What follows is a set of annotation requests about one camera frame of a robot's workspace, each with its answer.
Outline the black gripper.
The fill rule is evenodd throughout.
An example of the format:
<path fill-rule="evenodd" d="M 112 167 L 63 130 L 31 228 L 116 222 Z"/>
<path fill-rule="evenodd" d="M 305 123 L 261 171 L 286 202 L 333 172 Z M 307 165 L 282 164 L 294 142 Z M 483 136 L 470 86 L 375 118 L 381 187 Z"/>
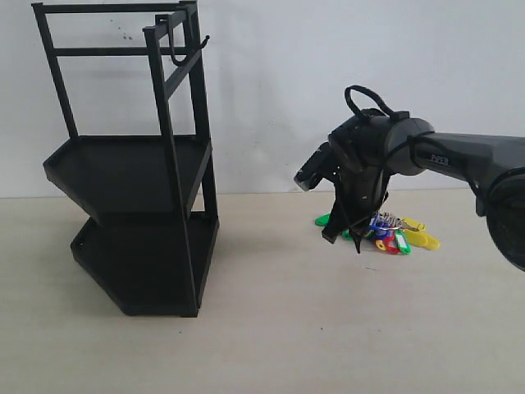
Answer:
<path fill-rule="evenodd" d="M 373 215 L 386 199 L 390 170 L 381 163 L 386 156 L 389 129 L 390 118 L 386 115 L 372 115 L 368 121 L 353 116 L 328 135 L 340 167 L 342 199 L 335 198 L 322 237 L 334 244 L 349 230 L 357 254 L 370 232 L 371 218 L 365 217 Z M 349 226 L 349 217 L 364 219 Z"/>

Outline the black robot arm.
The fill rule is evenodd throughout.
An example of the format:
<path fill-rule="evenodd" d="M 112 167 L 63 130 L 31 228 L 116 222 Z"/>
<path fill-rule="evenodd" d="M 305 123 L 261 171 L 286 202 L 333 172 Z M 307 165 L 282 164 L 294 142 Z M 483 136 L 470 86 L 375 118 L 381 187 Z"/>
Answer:
<path fill-rule="evenodd" d="M 384 204 L 390 179 L 436 172 L 464 181 L 497 250 L 524 268 L 524 139 L 438 133 L 430 123 L 385 115 L 351 117 L 328 136 L 335 203 L 322 236 L 348 231 L 355 243 Z"/>

